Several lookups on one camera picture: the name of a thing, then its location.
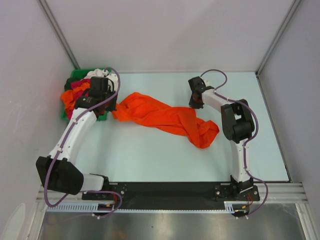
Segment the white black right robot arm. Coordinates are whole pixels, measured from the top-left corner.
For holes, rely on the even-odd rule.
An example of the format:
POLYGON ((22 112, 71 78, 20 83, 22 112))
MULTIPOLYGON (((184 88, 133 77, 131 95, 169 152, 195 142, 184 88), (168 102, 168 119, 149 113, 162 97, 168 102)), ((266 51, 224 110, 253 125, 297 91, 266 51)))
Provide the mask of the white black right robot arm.
POLYGON ((229 140, 232 152, 230 193, 235 200, 242 201, 254 186, 249 174, 248 142, 253 137, 255 124, 253 114, 245 99, 233 100, 217 92, 197 76, 188 80, 191 90, 189 106, 202 109, 205 105, 221 114, 222 132, 229 140))

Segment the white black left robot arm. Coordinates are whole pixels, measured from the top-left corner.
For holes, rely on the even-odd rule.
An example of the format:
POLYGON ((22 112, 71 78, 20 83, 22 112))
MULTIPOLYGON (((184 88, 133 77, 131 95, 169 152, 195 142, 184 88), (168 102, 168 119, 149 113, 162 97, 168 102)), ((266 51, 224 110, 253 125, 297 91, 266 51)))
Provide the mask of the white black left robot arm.
POLYGON ((105 177, 93 173, 83 173, 76 167, 82 142, 105 112, 116 109, 119 77, 114 73, 94 76, 89 88, 85 89, 74 104, 71 119, 60 140, 48 156, 40 156, 36 169, 43 187, 69 195, 93 191, 100 200, 110 196, 111 188, 104 184, 105 177))

